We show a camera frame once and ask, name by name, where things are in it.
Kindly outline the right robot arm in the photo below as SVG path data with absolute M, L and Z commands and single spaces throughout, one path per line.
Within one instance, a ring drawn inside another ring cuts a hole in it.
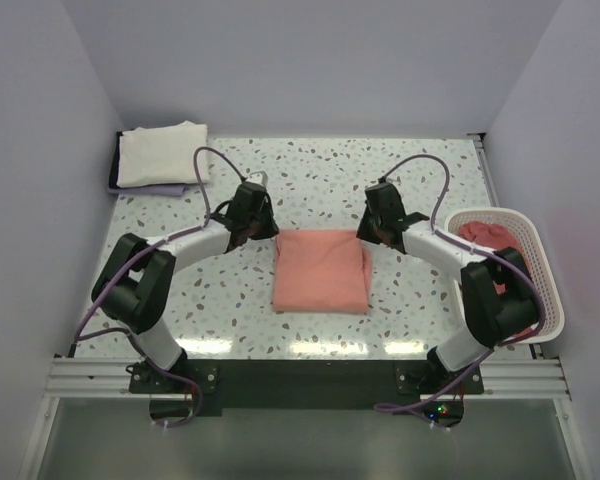
M 365 190 L 357 237 L 421 259 L 460 286 L 464 323 L 427 353 L 425 379 L 436 392 L 449 392 L 460 382 L 461 372 L 475 368 L 505 341 L 530 334 L 545 319 L 541 296 L 519 250 L 474 246 L 420 212 L 408 214 L 388 182 Z

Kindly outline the white plastic laundry basket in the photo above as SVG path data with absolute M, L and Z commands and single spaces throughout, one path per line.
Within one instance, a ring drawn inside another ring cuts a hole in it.
M 445 219 L 444 228 L 457 235 L 463 225 L 472 221 L 503 226 L 515 237 L 521 246 L 531 279 L 544 303 L 546 319 L 543 328 L 537 335 L 525 340 L 516 336 L 516 342 L 545 343 L 556 339 L 564 329 L 565 314 L 544 245 L 533 222 L 524 214 L 512 209 L 464 208 L 449 214 Z

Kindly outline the folded cream t-shirt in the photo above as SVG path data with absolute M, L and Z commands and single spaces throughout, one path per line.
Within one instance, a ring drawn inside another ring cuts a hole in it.
M 199 176 L 193 164 L 194 152 L 207 145 L 208 126 L 185 121 L 160 128 L 124 131 L 118 141 L 116 185 L 122 188 L 150 185 L 197 184 L 210 181 L 208 153 L 198 156 Z

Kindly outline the folded lavender t-shirt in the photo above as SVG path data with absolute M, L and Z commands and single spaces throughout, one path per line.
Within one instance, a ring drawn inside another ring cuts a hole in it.
M 112 195 L 156 195 L 166 197 L 181 197 L 189 185 L 186 184 L 164 184 L 164 185 L 148 185 L 142 187 L 125 187 L 108 186 L 107 191 Z

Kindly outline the dark pink t-shirt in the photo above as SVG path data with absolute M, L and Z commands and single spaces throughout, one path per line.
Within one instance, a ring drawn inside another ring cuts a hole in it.
M 486 346 L 529 334 L 540 313 L 518 241 L 505 227 L 478 221 L 463 225 L 458 236 L 477 247 L 478 258 L 460 270 L 469 331 Z

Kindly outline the salmon pink t-shirt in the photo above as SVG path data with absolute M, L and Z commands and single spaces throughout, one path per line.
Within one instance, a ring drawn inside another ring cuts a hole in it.
M 275 239 L 276 312 L 368 312 L 371 252 L 352 230 L 283 230 Z

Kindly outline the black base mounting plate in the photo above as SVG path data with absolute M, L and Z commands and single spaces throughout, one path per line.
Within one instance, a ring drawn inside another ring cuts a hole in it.
M 424 360 L 202 360 L 186 362 L 178 380 L 142 361 L 128 365 L 129 392 L 150 397 L 154 419 L 189 412 L 219 417 L 229 409 L 367 410 L 406 405 L 456 378 Z

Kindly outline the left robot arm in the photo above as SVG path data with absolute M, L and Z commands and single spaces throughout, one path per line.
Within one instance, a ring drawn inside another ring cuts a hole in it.
M 123 235 L 96 280 L 93 306 L 123 326 L 132 346 L 153 366 L 153 382 L 165 392 L 180 390 L 187 380 L 187 355 L 163 319 L 173 276 L 249 240 L 275 237 L 279 229 L 266 183 L 262 172 L 243 179 L 201 226 L 162 238 Z

